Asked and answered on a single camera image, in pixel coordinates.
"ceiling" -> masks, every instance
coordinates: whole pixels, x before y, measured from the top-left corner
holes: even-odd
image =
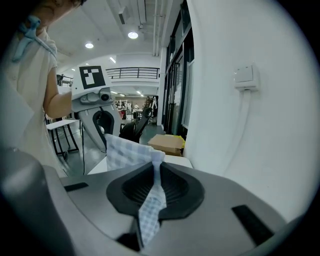
[[[104,55],[151,54],[155,2],[156,0],[90,0],[52,24],[48,28],[48,34],[57,46],[59,70],[64,71]],[[119,17],[119,11],[123,7],[127,14],[125,24],[122,24]],[[142,23],[139,10],[144,8],[146,22]],[[137,32],[139,37],[135,40],[128,38],[130,31]],[[94,48],[85,48],[88,42]]]
[[[155,86],[113,86],[110,87],[112,92],[124,94],[126,96],[140,97],[137,93],[140,92],[143,96],[153,96],[157,93],[158,87]]]

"blue plaid towel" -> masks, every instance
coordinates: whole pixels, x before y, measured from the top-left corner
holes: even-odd
[[[151,146],[140,145],[133,141],[105,135],[107,170],[152,162],[154,183],[143,205],[139,209],[139,226],[143,246],[146,246],[160,229],[159,212],[167,207],[166,195],[161,187],[160,165],[165,159],[165,153]]]

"white table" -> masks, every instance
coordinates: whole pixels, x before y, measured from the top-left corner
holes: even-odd
[[[185,166],[189,168],[193,168],[189,159],[182,156],[173,156],[173,155],[165,155],[164,161],[166,163],[176,164],[180,166]],[[100,174],[107,172],[107,157],[105,157],[100,163],[98,163],[89,173],[91,174]]]
[[[52,144],[53,144],[53,147],[54,147],[55,154],[57,156],[58,155],[62,155],[64,160],[66,160],[68,152],[79,151],[78,145],[77,145],[77,143],[75,141],[75,138],[74,138],[74,136],[72,134],[72,131],[71,131],[71,128],[70,128],[70,124],[73,124],[75,122],[78,122],[78,120],[64,119],[64,120],[53,122],[53,123],[50,123],[50,124],[46,125],[46,128],[49,131],[51,131]],[[73,144],[75,146],[75,148],[73,148],[73,149],[70,149],[70,143],[69,143],[69,140],[67,138],[65,126],[67,126],[67,128],[68,128],[68,131],[70,133],[70,137],[71,137],[72,142],[73,142]],[[67,151],[63,151],[63,149],[61,147],[61,143],[60,143],[59,135],[58,135],[58,128],[60,128],[60,127],[62,127],[62,129],[63,129],[66,142],[68,143],[68,146],[69,146]],[[56,140],[58,141],[58,145],[59,145],[59,148],[60,148],[60,152],[57,151],[57,147],[56,147],[56,143],[55,143],[54,130],[55,130]]]

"floor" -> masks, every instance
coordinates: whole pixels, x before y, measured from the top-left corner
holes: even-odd
[[[82,149],[82,137],[79,130],[79,122],[72,123],[70,125],[74,140],[79,148],[79,151],[70,152],[67,155],[66,160],[62,156],[58,156],[58,159],[68,177],[82,176],[84,172],[83,167],[83,149]],[[67,139],[70,143],[71,149],[74,148],[72,139],[69,135],[68,129],[65,129]],[[84,161],[85,161],[85,174],[88,174],[98,163],[100,163],[106,156],[104,152],[101,152],[94,142],[90,139],[86,131],[84,133]],[[147,145],[148,141],[156,134],[164,134],[161,126],[150,124],[143,130],[140,137],[140,144]],[[58,136],[61,142],[62,149],[68,148],[68,143],[62,128],[58,129]]]

